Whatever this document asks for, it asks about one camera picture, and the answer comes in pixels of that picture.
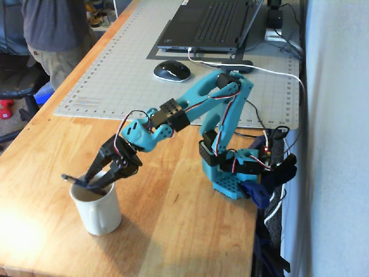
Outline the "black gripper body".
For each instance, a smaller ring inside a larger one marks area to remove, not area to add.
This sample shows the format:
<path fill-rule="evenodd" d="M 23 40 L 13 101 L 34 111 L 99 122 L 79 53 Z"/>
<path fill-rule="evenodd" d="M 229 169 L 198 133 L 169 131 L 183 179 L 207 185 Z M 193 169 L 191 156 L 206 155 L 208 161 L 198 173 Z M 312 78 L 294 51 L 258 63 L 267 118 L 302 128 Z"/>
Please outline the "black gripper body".
<path fill-rule="evenodd" d="M 142 166 L 142 162 L 137 156 L 137 151 L 125 139 L 117 137 L 115 140 L 115 137 L 111 137 L 103 145 L 111 145 L 114 148 L 115 155 L 112 162 L 116 159 L 127 160 L 128 165 L 123 170 L 123 177 L 134 175 L 138 168 Z"/>

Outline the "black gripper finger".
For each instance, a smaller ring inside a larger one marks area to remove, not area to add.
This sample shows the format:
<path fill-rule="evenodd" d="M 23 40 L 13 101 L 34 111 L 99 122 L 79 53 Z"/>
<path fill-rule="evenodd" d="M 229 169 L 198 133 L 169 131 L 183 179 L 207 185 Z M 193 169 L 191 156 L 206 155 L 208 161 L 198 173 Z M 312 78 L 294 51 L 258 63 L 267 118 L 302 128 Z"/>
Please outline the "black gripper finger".
<path fill-rule="evenodd" d="M 127 167 L 128 162 L 124 159 L 116 159 L 110 164 L 110 169 L 104 173 L 97 181 L 92 183 L 93 189 L 102 189 L 107 185 L 115 182 L 117 179 L 123 177 L 123 170 Z"/>
<path fill-rule="evenodd" d="M 86 184 L 92 184 L 92 179 L 101 172 L 103 167 L 112 162 L 113 156 L 115 155 L 115 150 L 111 145 L 102 145 L 89 167 L 88 171 L 84 175 L 84 182 Z M 108 171 L 103 175 L 102 180 L 98 181 L 98 184 L 111 184 L 114 182 L 114 176 Z"/>

